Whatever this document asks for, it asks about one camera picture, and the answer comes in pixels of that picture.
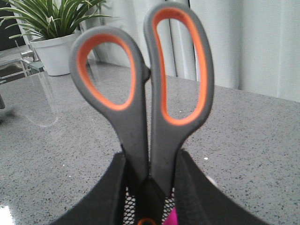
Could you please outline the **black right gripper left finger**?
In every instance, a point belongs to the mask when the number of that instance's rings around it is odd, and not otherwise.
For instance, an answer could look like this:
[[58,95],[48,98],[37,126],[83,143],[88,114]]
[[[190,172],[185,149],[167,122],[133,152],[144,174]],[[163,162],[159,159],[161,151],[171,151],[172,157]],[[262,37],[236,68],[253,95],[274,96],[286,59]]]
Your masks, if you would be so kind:
[[126,159],[114,155],[95,187],[53,225],[121,225],[126,193]]

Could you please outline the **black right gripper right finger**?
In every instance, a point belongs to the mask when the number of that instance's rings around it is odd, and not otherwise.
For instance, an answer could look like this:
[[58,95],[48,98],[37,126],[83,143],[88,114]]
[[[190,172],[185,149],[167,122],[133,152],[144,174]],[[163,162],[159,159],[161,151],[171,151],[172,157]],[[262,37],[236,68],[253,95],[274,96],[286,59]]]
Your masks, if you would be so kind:
[[176,157],[174,197],[180,225],[266,224],[215,187],[184,150]]

